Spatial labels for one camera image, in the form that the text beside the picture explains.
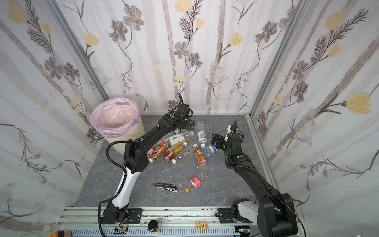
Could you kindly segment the frosted square bottle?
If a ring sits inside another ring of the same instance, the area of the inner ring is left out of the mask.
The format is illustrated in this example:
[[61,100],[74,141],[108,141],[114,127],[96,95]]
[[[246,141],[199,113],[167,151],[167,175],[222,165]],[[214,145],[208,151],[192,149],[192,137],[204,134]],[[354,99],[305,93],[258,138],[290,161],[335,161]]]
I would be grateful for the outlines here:
[[193,131],[184,131],[184,132],[181,132],[180,135],[183,137],[194,137],[194,132]]

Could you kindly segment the blue-label water bottle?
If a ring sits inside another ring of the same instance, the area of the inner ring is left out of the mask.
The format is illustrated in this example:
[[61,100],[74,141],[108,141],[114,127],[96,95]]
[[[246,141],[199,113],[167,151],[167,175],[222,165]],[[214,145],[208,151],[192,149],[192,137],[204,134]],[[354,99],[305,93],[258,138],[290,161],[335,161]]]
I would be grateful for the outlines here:
[[207,146],[205,150],[208,155],[211,155],[216,153],[219,149],[215,145],[211,144]]

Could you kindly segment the white yellow-label bottle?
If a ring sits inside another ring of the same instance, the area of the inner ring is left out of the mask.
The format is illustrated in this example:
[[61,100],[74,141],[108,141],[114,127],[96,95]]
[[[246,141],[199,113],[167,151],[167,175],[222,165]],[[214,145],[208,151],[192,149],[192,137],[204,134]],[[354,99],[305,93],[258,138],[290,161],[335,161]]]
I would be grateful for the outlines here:
[[184,134],[182,133],[174,134],[168,138],[168,143],[170,144],[170,146],[174,146],[178,143],[183,143],[184,141],[185,141],[185,137],[184,137]]

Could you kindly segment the clear white-label water bottle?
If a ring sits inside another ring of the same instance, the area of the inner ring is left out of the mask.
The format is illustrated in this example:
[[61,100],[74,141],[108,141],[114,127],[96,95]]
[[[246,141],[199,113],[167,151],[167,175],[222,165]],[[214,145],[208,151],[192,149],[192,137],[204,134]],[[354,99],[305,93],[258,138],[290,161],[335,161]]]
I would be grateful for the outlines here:
[[207,136],[205,132],[205,124],[203,121],[196,122],[197,139],[202,148],[206,147]]

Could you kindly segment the white red-capped bottle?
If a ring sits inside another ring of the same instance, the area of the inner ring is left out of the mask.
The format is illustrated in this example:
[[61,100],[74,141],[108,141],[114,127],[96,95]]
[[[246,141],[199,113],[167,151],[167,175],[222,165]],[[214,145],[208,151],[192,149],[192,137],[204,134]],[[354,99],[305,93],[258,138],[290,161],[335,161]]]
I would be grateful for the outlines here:
[[147,152],[147,157],[148,157],[148,159],[150,159],[151,158],[151,155],[155,152],[155,148],[154,147],[152,147],[152,148],[150,148],[149,149],[149,151]]

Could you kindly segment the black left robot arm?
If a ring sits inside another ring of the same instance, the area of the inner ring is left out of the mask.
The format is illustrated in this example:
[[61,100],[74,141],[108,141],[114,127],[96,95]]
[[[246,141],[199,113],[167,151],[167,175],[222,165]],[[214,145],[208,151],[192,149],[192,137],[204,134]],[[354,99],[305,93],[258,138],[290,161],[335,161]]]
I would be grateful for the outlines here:
[[[176,107],[166,113],[158,124],[135,140],[115,141],[106,148],[106,158],[112,164],[121,168],[123,171],[122,178],[118,185],[116,193],[109,199],[100,201],[98,204],[98,224],[102,225],[106,222],[121,223],[128,217],[127,207],[129,198],[136,180],[140,173],[144,171],[149,162],[147,156],[148,151],[161,138],[175,130],[194,130],[195,121],[191,119],[193,114],[189,105],[183,102],[183,98],[179,95],[179,102]],[[109,149],[118,144],[125,144],[124,163],[121,165],[109,155]]]

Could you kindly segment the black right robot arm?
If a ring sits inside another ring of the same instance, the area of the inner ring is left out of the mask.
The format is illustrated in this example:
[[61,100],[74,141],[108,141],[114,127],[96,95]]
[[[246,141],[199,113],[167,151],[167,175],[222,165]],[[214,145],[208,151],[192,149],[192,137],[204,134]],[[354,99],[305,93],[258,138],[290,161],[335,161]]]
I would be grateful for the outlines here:
[[237,173],[250,187],[258,205],[249,200],[234,202],[236,220],[248,219],[258,225],[263,237],[289,237],[298,234],[297,216],[293,199],[275,189],[255,168],[242,151],[242,134],[229,127],[226,136],[212,134],[211,144],[223,150],[227,168]]

